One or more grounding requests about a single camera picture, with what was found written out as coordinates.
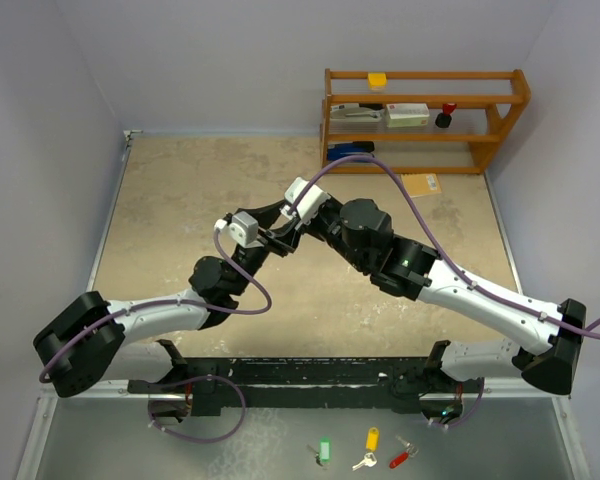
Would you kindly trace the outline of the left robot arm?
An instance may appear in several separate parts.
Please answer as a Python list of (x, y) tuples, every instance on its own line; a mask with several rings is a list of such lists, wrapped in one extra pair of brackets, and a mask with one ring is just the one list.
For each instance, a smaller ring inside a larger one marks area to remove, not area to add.
[(289, 201), (241, 209), (216, 221), (213, 256), (200, 258), (188, 288), (144, 300), (79, 295), (33, 340), (39, 380), (62, 398), (104, 380), (133, 345), (176, 331), (215, 327), (233, 315), (270, 311), (273, 298), (256, 274), (270, 255), (294, 251), (306, 215)]

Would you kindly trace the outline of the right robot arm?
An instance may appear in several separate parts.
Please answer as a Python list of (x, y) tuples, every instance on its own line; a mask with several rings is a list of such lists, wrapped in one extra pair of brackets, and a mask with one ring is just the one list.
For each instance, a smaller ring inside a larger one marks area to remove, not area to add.
[(306, 232), (325, 242), (382, 292), (439, 306), (494, 329), (501, 341), (437, 342), (426, 383), (447, 391), (480, 377), (522, 378), (547, 393), (572, 391), (584, 323), (583, 304), (542, 302), (483, 278), (454, 272), (441, 253), (395, 234), (388, 213), (371, 199), (345, 204), (328, 196), (298, 206)]

